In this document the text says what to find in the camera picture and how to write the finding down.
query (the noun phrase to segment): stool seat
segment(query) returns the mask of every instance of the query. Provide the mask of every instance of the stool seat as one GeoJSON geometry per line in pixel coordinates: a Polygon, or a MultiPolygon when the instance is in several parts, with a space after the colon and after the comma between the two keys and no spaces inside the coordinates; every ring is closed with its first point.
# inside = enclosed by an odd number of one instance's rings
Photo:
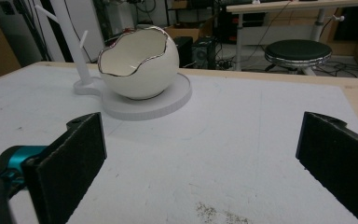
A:
{"type": "Polygon", "coordinates": [[[267,46],[267,61],[291,68],[311,67],[330,59],[332,50],[325,44],[304,39],[289,39],[267,46]]]}

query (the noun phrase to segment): floor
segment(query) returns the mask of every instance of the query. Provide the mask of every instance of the floor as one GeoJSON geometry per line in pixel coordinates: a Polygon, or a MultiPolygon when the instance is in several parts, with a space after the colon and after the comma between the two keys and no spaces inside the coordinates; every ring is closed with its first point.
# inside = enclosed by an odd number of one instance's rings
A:
{"type": "MultiPolygon", "coordinates": [[[[217,68],[233,70],[235,45],[223,44],[216,47],[217,68]]],[[[244,46],[241,53],[242,71],[266,73],[265,69],[270,63],[264,58],[262,47],[244,46]]],[[[316,76],[321,77],[358,77],[358,65],[351,56],[333,56],[325,65],[313,69],[316,76]]],[[[287,74],[288,70],[274,67],[269,73],[287,74]]]]}

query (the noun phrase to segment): white bowl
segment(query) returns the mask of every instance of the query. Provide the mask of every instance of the white bowl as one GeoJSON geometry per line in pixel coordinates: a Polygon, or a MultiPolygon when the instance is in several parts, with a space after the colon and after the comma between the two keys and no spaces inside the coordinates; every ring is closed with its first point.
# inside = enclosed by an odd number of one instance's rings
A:
{"type": "Polygon", "coordinates": [[[174,82],[179,54],[167,33],[149,27],[126,33],[103,49],[98,68],[112,91],[131,99],[148,99],[174,82]]]}

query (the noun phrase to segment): background desk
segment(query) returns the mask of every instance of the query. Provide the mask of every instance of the background desk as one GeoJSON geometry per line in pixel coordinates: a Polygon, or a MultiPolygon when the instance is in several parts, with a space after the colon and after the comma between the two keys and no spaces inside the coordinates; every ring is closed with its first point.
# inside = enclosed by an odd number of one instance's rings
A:
{"type": "MultiPolygon", "coordinates": [[[[358,79],[181,72],[193,95],[168,116],[102,111],[108,158],[69,223],[358,223],[295,158],[304,109],[358,132],[358,79]]],[[[48,145],[67,121],[101,111],[98,97],[73,93],[78,79],[66,63],[0,77],[0,153],[48,145]]],[[[35,223],[26,191],[10,203],[19,223],[35,223]]]]}
{"type": "MultiPolygon", "coordinates": [[[[272,12],[272,11],[281,11],[283,8],[284,10],[304,10],[304,9],[320,9],[318,22],[324,22],[324,13],[326,8],[330,7],[358,7],[358,0],[318,0],[318,1],[306,1],[306,2],[298,2],[294,0],[293,2],[288,3],[288,1],[284,2],[273,2],[273,3],[263,3],[258,5],[239,5],[239,6],[230,6],[227,7],[227,12],[231,12],[232,14],[239,15],[239,22],[238,22],[238,32],[237,32],[237,54],[236,54],[236,70],[241,70],[241,46],[244,44],[242,42],[243,36],[246,35],[242,32],[242,15],[246,13],[257,13],[257,12],[272,12]]],[[[319,33],[322,29],[323,25],[319,25],[318,28],[314,28],[311,30],[307,27],[302,32],[302,36],[304,38],[310,38],[313,40],[319,39],[319,33]]],[[[273,36],[272,38],[266,38],[265,41],[261,42],[260,44],[269,44],[272,40],[278,41],[290,35],[290,27],[275,27],[277,29],[282,29],[279,36],[273,36]]]]}

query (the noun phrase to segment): desk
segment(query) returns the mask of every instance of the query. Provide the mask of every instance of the desk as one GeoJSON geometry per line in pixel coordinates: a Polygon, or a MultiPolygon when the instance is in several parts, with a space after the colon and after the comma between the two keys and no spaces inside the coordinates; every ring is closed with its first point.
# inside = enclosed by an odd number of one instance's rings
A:
{"type": "Polygon", "coordinates": [[[324,23],[325,10],[329,7],[358,7],[358,0],[318,0],[298,2],[273,2],[263,3],[259,5],[240,5],[227,7],[227,12],[239,15],[238,32],[237,32],[237,55],[236,55],[236,71],[241,70],[241,46],[242,46],[242,15],[246,13],[257,12],[271,12],[280,11],[285,7],[285,10],[304,10],[304,9],[319,9],[318,19],[315,22],[314,29],[311,32],[310,39],[319,40],[319,33],[322,31],[324,23]]]}
{"type": "MultiPolygon", "coordinates": [[[[190,101],[146,121],[112,119],[98,97],[74,94],[70,63],[0,77],[0,153],[48,145],[67,121],[102,111],[107,159],[69,223],[358,223],[295,158],[303,109],[358,132],[358,79],[180,72],[190,101]]],[[[10,204],[18,223],[35,223],[26,191],[10,204]]]]}

